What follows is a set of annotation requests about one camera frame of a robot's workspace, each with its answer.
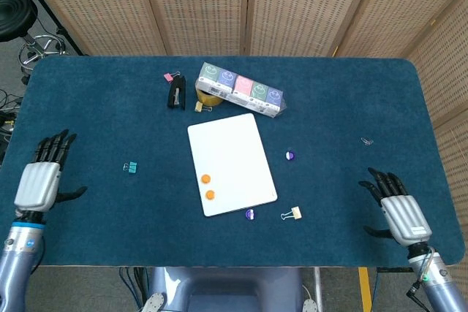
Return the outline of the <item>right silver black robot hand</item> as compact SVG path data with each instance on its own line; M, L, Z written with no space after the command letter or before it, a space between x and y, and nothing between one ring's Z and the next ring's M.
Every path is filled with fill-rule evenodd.
M400 178L391 172L380 172L372 167L368 171L374 182L361 180L358 184L372 195L388 228L365 226L363 230L372 237L396 241L408 250L410 259L431 253L429 240L432 230L416 199L409 194Z

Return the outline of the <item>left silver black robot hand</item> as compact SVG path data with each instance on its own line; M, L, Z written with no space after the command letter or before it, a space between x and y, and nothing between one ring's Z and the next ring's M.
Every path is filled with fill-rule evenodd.
M77 135L67 129L42 139L33 159L23 169L15 195L15 220L43 224L43 216L55 204L80 198L87 191L81 186L72 192L60 192L61 174L71 144Z

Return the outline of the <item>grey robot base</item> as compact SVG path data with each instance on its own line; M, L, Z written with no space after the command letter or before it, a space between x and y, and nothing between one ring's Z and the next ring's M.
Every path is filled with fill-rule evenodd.
M140 312L317 312L298 267L155 267Z

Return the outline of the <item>yellow vertical strip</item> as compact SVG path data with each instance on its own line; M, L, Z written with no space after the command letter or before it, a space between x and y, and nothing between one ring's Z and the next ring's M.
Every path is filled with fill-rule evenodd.
M371 312L372 310L372 298L371 289L369 283L369 270L367 267L358 268L358 277L361 291L361 302L363 312Z

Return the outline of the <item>blue felt table mat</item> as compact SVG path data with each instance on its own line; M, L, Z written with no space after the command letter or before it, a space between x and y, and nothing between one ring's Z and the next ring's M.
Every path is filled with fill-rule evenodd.
M360 180L368 168L400 177L446 263L464 239L415 67L404 59L212 57L284 92L277 118L256 116L278 192L253 221L202 212L187 127L244 112L223 103L196 113L201 57L67 56L38 63L0 166L0 249L23 168L40 140L77 135L60 189L88 189L47 216L47 265L387 266L407 250L363 228L386 221ZM186 80L186 105L169 108L169 82ZM374 141L364 145L361 138ZM288 161L287 151L295 158ZM123 171L137 163L137 172ZM281 220L298 206L302 218Z

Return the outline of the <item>large tan binder clip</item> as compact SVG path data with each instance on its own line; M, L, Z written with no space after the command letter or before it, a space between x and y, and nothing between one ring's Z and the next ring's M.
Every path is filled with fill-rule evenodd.
M283 221L290 218L298 220L302 218L302 214L300 208L298 206L295 206L291 208L291 210L288 213L282 213L280 217Z

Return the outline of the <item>white table leg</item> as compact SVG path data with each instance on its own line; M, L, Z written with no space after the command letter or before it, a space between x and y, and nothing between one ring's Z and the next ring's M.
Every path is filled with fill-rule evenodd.
M317 312L323 312L322 285L321 285L321 274L320 274L319 267L314 267L314 294L315 294L315 302L317 304Z

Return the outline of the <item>black stapler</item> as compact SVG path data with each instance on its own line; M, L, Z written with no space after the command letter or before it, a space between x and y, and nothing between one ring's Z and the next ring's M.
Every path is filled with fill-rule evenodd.
M176 75L170 84L167 98L169 108L181 108L185 110L186 105L186 80L183 75Z

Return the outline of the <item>black round stool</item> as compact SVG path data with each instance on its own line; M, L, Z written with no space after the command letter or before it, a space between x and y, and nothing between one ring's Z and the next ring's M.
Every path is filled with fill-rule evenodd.
M32 37L30 28L37 20L37 6L32 0L0 0L0 42L21 38L18 63L23 73L21 79L28 85L37 62L48 56L68 55L65 41L54 34Z

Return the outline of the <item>black slanted pole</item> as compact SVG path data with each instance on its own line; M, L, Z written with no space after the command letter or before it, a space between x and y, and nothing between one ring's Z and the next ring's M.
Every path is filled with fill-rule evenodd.
M53 10L49 7L46 0L37 0L37 1L41 4L41 7L48 14L48 17L54 22L54 26L55 26L54 33L63 36L66 39L66 41L71 45L73 50L79 56L85 56L86 54L80 49L80 47L75 42L75 40L70 36L68 30L63 26L61 21L56 17L56 15L54 14Z

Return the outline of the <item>white magnetic board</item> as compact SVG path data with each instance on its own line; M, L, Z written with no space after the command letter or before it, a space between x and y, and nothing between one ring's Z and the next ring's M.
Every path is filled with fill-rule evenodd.
M187 127L203 214L218 216L275 202L278 194L254 115ZM204 184L201 177L210 175ZM213 200L205 198L208 190Z

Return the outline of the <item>yellow tape roll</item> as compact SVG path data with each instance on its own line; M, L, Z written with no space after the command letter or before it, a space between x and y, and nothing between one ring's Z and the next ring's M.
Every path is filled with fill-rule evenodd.
M215 107L223 102L223 98L219 96L219 89L210 87L208 91L195 89L198 101L207 107Z

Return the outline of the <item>pocket tissue multipack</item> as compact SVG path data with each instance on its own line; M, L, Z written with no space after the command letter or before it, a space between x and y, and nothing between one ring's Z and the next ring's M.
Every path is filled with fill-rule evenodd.
M204 62L195 80L195 88L208 91L210 87L219 89L223 102L230 102L271 118L287 108L280 89Z

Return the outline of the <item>woven folding screen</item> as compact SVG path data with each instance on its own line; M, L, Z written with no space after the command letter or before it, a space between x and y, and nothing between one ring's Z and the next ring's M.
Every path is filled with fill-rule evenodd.
M89 55L402 57L468 226L468 0L45 0Z

